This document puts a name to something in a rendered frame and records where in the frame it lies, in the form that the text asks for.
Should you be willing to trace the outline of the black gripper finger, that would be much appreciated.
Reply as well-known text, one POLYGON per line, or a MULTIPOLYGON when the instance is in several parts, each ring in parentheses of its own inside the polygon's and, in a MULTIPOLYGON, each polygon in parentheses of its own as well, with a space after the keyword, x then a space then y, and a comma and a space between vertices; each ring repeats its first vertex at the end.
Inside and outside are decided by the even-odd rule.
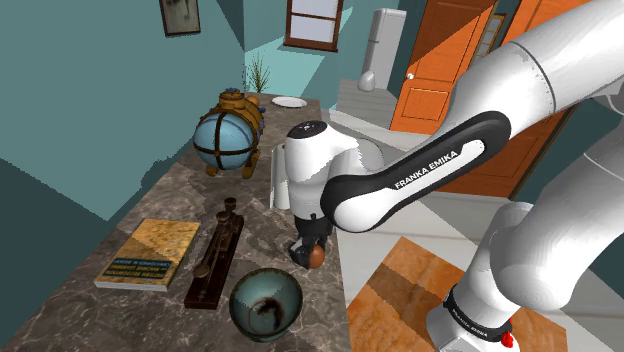
POLYGON ((312 251, 312 237, 299 237, 288 247, 288 252, 292 261, 305 269, 310 268, 310 256, 312 251))

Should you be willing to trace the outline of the teal glazed bowl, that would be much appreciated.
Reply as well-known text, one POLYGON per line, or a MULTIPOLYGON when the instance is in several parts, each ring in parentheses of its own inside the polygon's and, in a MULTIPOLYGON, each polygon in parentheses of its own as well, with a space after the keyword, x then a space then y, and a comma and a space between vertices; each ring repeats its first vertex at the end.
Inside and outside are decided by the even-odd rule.
POLYGON ((303 292, 284 270, 260 268, 243 276, 229 298, 233 324, 248 339, 267 343, 284 336, 299 317, 303 292))

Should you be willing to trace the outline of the white paper towel roll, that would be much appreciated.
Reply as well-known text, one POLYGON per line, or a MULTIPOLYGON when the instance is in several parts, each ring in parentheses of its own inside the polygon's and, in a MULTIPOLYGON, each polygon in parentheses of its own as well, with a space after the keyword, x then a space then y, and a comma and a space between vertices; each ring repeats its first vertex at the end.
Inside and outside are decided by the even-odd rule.
POLYGON ((288 177, 285 165, 285 145, 279 144, 271 155, 270 207, 279 210, 290 208, 288 177))

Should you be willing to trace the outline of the brass telegraph key on wood base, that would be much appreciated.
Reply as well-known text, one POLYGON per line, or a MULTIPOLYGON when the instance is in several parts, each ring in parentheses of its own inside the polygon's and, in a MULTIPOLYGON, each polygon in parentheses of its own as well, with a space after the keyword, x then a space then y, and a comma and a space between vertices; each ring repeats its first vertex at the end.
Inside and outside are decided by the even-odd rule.
POLYGON ((244 217, 235 212, 237 200, 224 200, 224 210, 216 214, 217 226, 210 244, 193 270, 193 281, 184 299, 187 309, 216 310, 236 251, 244 217))

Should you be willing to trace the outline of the orange marbled robot stand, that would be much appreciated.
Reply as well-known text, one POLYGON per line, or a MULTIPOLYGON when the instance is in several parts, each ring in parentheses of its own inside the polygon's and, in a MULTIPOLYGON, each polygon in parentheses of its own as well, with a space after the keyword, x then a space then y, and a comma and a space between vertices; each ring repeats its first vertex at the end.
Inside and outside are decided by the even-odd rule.
POLYGON ((347 307, 352 352, 435 352, 426 315, 462 275, 400 238, 347 307))

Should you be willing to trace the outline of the blue and brass submarine toy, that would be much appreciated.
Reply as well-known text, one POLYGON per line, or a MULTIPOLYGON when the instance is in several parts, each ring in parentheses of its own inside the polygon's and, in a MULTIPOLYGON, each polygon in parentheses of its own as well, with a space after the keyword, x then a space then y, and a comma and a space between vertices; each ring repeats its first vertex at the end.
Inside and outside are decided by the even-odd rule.
POLYGON ((220 93, 218 103, 200 118, 193 135, 193 147, 206 163, 207 175, 241 169, 243 179, 252 177, 260 156, 265 111, 256 96, 237 88, 220 93))

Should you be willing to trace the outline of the yellow book with dark label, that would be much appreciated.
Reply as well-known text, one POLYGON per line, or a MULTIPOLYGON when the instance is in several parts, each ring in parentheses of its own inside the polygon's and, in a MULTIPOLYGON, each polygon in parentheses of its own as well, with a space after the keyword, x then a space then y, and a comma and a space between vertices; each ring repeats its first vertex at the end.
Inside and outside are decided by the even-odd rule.
POLYGON ((199 222, 144 219, 94 279, 97 288, 166 292, 199 222))

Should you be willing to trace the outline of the thin green plant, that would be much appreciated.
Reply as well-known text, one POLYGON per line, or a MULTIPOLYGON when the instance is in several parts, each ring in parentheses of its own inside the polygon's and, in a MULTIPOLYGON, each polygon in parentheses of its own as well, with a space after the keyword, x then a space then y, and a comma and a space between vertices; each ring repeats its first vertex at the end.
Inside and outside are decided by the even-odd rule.
POLYGON ((261 53, 254 52, 246 57, 246 79, 251 91, 263 93, 269 88, 269 78, 270 70, 261 53))

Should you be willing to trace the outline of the orange panel door with knob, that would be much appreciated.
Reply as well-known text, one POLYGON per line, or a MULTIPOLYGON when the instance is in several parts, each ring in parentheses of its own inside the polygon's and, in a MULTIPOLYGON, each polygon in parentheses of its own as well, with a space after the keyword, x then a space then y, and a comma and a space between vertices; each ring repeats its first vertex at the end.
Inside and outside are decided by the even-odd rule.
POLYGON ((466 71, 497 0, 427 0, 390 129, 432 134, 466 71))

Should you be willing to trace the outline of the white refrigerator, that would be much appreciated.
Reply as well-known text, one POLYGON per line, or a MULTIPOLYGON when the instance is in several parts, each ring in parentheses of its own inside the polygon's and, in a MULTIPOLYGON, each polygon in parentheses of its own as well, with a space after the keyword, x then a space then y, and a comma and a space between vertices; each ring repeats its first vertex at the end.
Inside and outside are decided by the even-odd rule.
POLYGON ((361 74, 375 72, 375 89, 388 86, 406 17, 406 11, 390 8, 373 13, 361 74))

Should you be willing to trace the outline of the brown framed window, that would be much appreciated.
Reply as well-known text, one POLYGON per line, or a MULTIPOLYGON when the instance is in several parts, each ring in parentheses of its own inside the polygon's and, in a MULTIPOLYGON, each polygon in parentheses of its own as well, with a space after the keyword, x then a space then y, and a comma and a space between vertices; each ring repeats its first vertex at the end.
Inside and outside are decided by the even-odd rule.
POLYGON ((338 51, 344 0, 287 0, 284 46, 338 51))

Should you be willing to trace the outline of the dark framed wall picture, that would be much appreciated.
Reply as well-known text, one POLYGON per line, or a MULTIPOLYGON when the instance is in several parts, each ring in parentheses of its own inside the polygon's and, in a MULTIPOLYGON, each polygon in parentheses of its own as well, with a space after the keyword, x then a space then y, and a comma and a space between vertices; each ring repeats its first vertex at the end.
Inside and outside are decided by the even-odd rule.
POLYGON ((198 0, 159 0, 166 37, 201 32, 198 0))

